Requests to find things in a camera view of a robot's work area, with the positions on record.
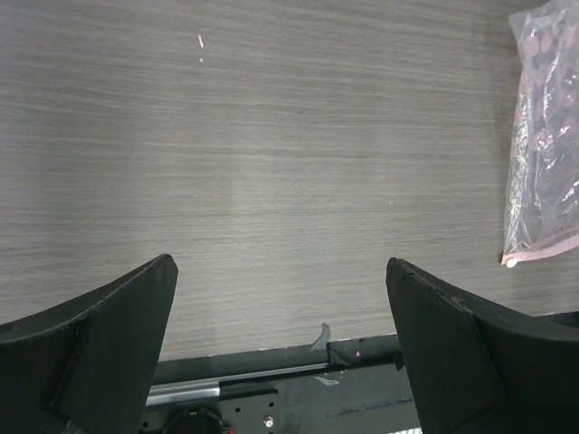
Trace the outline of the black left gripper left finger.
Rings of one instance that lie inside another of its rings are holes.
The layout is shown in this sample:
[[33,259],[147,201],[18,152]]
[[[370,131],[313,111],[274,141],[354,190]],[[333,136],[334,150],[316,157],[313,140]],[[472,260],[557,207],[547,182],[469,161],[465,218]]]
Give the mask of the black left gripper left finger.
[[178,268],[160,255],[109,284],[1,326],[1,431],[136,433]]

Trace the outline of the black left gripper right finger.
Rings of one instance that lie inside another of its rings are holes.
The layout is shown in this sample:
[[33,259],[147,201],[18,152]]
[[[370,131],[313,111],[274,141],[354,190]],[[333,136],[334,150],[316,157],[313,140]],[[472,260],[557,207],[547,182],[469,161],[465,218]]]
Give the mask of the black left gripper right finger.
[[425,433],[578,431],[578,315],[529,316],[392,258],[385,284]]

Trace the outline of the clear pink zip top bag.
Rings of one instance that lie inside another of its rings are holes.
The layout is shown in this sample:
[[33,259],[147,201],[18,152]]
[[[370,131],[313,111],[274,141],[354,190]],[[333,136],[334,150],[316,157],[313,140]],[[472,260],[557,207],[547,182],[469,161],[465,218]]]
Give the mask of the clear pink zip top bag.
[[508,21],[522,63],[501,259],[513,268],[578,246],[578,3]]

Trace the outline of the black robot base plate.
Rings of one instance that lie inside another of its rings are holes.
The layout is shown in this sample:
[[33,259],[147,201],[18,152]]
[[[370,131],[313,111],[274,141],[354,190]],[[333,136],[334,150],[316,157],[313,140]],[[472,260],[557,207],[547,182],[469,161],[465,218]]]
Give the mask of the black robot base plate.
[[226,384],[219,398],[145,408],[142,433],[419,433],[395,335],[165,361],[153,385],[314,363],[323,371]]

